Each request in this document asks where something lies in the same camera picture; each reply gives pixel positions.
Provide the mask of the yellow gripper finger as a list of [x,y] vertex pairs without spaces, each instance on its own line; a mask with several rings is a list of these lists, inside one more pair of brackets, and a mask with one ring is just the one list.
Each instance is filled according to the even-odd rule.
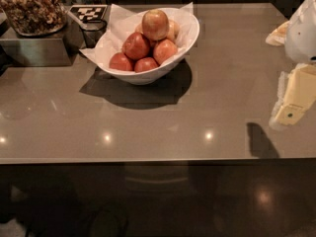
[[316,102],[316,66],[299,63],[290,73],[281,72],[276,95],[270,127],[283,130],[297,124]]
[[284,22],[276,29],[274,29],[266,37],[266,43],[273,46],[282,46],[285,42],[285,36],[288,28],[288,21]]

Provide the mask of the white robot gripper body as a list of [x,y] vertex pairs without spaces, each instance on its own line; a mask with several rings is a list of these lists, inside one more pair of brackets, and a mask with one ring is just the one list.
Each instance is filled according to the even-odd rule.
[[304,0],[289,19],[284,49],[296,63],[316,62],[316,0]]

